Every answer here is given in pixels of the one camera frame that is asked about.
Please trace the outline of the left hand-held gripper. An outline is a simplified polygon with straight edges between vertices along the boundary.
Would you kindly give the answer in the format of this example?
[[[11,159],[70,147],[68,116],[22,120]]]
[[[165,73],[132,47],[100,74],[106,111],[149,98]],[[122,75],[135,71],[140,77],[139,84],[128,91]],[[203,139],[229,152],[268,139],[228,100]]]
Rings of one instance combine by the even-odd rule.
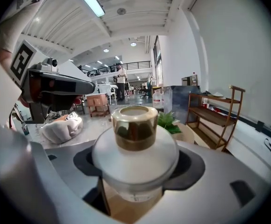
[[[27,104],[27,124],[42,124],[51,112],[69,110],[76,93],[93,93],[95,84],[59,72],[57,60],[46,57],[27,41],[19,46],[10,67],[10,76],[21,89],[20,100]]]

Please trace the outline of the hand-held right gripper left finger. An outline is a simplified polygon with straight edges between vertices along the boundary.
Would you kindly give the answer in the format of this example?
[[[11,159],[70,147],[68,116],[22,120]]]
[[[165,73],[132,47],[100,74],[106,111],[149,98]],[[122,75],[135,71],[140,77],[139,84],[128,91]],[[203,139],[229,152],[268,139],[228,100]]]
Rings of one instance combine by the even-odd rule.
[[[61,179],[42,145],[0,126],[0,189],[33,224],[116,224]]]

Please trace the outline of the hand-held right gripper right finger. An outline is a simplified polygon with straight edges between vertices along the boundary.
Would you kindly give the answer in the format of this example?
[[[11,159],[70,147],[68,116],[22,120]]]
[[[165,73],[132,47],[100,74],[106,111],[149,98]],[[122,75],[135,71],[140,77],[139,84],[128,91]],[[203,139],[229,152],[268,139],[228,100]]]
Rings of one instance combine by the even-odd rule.
[[[165,191],[160,201],[136,224],[242,224],[263,204],[271,183],[237,158],[178,141],[181,151],[192,151],[205,163],[203,176],[183,191]],[[244,182],[254,194],[245,205],[231,183]]]

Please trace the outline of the gold-capped glass perfume bottle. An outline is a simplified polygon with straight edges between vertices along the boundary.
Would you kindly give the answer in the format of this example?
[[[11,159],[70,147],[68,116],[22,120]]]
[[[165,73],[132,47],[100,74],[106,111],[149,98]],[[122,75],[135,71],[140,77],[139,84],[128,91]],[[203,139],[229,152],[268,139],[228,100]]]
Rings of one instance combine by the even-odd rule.
[[[145,202],[161,192],[177,166],[179,149],[157,124],[153,107],[127,106],[111,115],[113,126],[95,141],[92,161],[123,199]]]

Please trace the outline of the person's left forearm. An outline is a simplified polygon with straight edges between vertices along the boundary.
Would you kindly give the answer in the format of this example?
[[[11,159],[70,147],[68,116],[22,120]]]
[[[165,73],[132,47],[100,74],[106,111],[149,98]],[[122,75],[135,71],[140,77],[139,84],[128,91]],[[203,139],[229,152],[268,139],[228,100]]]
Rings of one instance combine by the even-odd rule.
[[[0,64],[9,66],[12,61],[12,52],[0,48]]]

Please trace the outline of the black and white patterned pillow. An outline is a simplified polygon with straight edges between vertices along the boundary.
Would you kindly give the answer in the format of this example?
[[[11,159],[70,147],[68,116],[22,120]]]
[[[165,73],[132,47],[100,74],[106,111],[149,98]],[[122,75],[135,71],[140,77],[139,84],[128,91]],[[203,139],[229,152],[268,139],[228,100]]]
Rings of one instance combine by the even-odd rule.
[[[65,120],[75,120],[77,121],[79,119],[79,116],[75,112],[71,112],[65,117]]]

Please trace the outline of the orange wooden side table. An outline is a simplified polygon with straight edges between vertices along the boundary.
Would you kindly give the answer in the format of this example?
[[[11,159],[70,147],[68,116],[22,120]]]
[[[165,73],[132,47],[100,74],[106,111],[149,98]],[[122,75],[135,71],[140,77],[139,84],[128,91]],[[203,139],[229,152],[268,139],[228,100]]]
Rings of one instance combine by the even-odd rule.
[[[106,93],[87,95],[86,103],[90,117],[106,116],[110,114],[108,99]]]

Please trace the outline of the brown wooden shelf unit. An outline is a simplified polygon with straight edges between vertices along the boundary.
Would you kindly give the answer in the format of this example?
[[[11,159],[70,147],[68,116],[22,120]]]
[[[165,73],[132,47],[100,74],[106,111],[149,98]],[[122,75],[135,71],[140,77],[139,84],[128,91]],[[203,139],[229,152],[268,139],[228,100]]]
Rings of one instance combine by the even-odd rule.
[[[245,89],[229,86],[230,98],[214,94],[189,93],[188,112],[185,124],[194,133],[202,146],[224,152],[235,131],[240,117]],[[213,108],[208,101],[218,101],[229,105],[227,113]]]

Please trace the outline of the black balcony railing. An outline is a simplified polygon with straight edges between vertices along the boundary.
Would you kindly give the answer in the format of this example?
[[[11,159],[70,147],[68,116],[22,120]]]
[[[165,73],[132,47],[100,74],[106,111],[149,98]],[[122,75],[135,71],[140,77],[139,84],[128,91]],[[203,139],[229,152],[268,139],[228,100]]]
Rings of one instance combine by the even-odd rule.
[[[138,70],[138,69],[147,69],[151,68],[152,65],[150,64],[150,61],[142,61],[142,62],[133,62],[133,63],[121,63],[121,66],[125,70]],[[81,71],[86,74],[88,77],[98,76],[98,75],[104,75],[108,73],[115,73],[118,71],[117,64],[113,65],[104,65],[101,68],[94,68],[92,70],[87,70],[81,67]]]

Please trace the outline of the small green potted plant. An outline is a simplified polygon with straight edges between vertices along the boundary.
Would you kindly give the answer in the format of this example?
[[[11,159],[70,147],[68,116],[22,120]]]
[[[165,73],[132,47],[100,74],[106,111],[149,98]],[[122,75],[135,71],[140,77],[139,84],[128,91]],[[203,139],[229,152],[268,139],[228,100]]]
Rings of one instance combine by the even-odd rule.
[[[175,118],[172,112],[169,113],[160,112],[157,118],[157,125],[164,128],[170,134],[181,133],[180,128],[173,123],[174,120]]]

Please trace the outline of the white plate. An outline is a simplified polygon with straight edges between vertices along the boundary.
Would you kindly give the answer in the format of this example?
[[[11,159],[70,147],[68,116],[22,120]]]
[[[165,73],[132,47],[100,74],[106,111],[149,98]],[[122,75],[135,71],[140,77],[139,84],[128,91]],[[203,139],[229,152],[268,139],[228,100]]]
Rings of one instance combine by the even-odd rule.
[[[215,94],[211,94],[209,93],[208,94],[209,97],[215,97],[215,98],[218,98],[218,99],[226,99],[226,97],[218,92],[216,92]]]

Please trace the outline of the person's beige shirt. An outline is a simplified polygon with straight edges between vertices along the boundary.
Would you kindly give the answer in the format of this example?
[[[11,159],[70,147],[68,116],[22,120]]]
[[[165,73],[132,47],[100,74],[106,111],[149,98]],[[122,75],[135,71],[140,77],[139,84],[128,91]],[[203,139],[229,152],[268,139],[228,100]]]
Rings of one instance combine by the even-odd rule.
[[[0,20],[0,49],[13,52],[26,25],[44,0],[14,0]]]

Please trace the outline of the grey marble cabinet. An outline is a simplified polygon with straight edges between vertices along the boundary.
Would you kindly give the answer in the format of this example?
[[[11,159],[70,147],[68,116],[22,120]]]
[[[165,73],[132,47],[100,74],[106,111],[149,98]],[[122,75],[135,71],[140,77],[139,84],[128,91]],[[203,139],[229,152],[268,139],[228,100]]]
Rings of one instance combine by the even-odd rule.
[[[164,87],[164,113],[172,112],[175,119],[186,124],[190,93],[200,94],[200,87],[181,85]]]

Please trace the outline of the clear water jug red label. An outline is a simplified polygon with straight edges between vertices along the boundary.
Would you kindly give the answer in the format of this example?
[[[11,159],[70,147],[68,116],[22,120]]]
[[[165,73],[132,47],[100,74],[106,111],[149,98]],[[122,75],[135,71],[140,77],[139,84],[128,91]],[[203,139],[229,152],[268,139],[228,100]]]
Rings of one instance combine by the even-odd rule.
[[[153,89],[152,101],[154,108],[156,109],[163,108],[163,95],[161,93],[161,89]]]

